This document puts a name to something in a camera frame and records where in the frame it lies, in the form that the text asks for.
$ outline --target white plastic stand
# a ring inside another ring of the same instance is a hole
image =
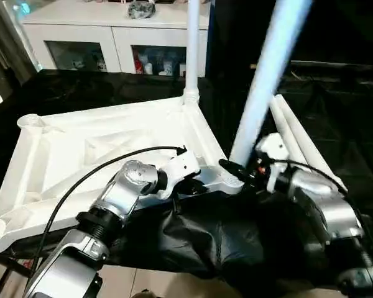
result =
[[[141,148],[186,146],[201,168],[196,179],[209,192],[241,190],[243,183],[218,164],[225,154],[198,106],[198,20],[199,0],[191,0],[182,97],[43,117],[30,114],[18,120],[21,134],[0,189],[0,252],[20,238],[42,233],[59,199],[86,173]],[[169,150],[142,153],[98,171],[67,199],[51,230],[76,225],[75,216],[88,210],[127,160],[161,167],[174,154]],[[162,202],[154,195],[145,196],[136,208]]]

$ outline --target white cabinet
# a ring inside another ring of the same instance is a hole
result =
[[[121,68],[125,73],[136,73],[135,53],[139,54],[139,58],[149,56],[146,58],[149,59],[149,63],[154,64],[154,67],[168,60],[173,64],[174,69],[177,67],[178,71],[179,64],[185,63],[186,29],[115,27],[112,30]],[[207,30],[199,31],[198,76],[205,76],[207,33]]]
[[[156,4],[148,19],[132,20],[128,4],[57,0],[22,20],[42,68],[183,75],[187,4]],[[198,75],[205,75],[210,4],[200,8]]]

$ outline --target white frame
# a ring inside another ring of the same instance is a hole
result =
[[[107,71],[109,73],[121,71],[110,27],[24,24],[24,28],[35,57],[43,68],[57,69],[45,41],[97,42],[101,47]]]
[[[112,31],[122,71],[125,73],[136,73],[132,45],[185,48],[188,45],[185,29],[113,27]],[[203,77],[206,71],[208,31],[199,30],[198,38],[198,76]]]

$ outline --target black cloth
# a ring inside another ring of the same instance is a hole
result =
[[[133,74],[42,71],[0,105],[0,186],[19,136],[16,120],[25,114],[56,114],[179,96],[184,82]],[[228,155],[247,96],[245,90],[213,87],[199,80],[200,107]],[[373,237],[373,89],[324,83],[283,82],[290,103],[330,167],[349,189]],[[274,132],[268,115],[262,134]],[[216,192],[136,212],[119,231],[108,263],[220,276],[245,296],[285,292],[281,279],[332,283],[309,216],[280,194],[238,196]],[[45,251],[66,230],[52,232]],[[39,237],[15,242],[3,255],[33,257]]]

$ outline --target dark background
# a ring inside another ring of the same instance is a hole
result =
[[[207,69],[211,79],[248,88],[274,5],[274,0],[215,1]],[[314,1],[291,61],[287,73],[331,76],[329,69],[342,68],[373,79],[373,0]]]

